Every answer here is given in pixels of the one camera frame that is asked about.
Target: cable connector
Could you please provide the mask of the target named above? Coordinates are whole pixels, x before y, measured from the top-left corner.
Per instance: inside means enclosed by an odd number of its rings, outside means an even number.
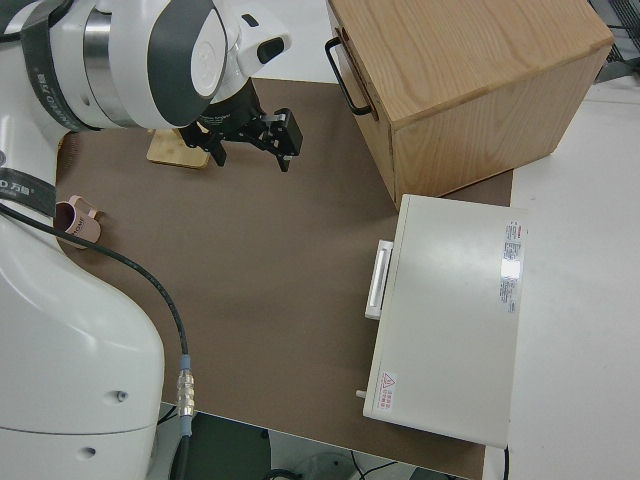
[[[195,414],[195,382],[191,373],[191,358],[183,355],[178,376],[178,414],[182,436],[191,436],[191,420]]]

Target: black handle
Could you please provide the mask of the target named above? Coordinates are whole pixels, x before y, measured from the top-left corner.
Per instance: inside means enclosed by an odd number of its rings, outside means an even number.
[[[336,78],[338,79],[338,85],[340,85],[340,90],[342,90],[342,94],[344,98],[347,100],[347,104],[349,105],[349,109],[354,115],[367,115],[372,112],[371,105],[367,105],[366,107],[356,107],[351,99],[351,95],[349,95],[349,91],[347,90],[347,86],[344,84],[344,80],[340,76],[340,72],[338,71],[338,66],[336,65],[333,56],[331,55],[331,49],[337,47],[342,44],[342,40],[340,37],[335,37],[329,40],[324,46],[324,51],[327,53],[327,58],[329,59],[329,63],[331,64],[331,69],[333,73],[335,73]]]

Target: label sticker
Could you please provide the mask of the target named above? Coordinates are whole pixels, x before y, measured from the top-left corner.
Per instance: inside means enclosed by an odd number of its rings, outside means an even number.
[[[393,409],[393,392],[396,389],[398,376],[395,373],[382,372],[380,385],[378,387],[378,401],[376,408],[385,412]]]
[[[500,269],[500,303],[509,313],[518,309],[518,286],[522,271],[522,241],[524,228],[512,221],[505,228],[502,267]]]

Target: wooden crate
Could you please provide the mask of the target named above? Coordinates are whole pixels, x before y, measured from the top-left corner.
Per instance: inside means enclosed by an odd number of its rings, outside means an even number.
[[[327,0],[358,125],[399,207],[551,153],[612,35],[585,0]]]

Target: black strap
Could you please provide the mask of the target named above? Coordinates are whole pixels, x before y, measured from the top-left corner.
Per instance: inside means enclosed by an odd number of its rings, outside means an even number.
[[[2,0],[0,7],[0,34],[3,34],[13,17],[27,5],[34,3],[36,0]]]
[[[56,187],[12,168],[0,168],[0,199],[14,201],[48,217],[56,215]]]
[[[20,32],[31,86],[38,100],[60,125],[73,131],[96,130],[75,116],[64,99],[53,64],[49,38],[50,17],[67,0],[44,0],[31,13]]]

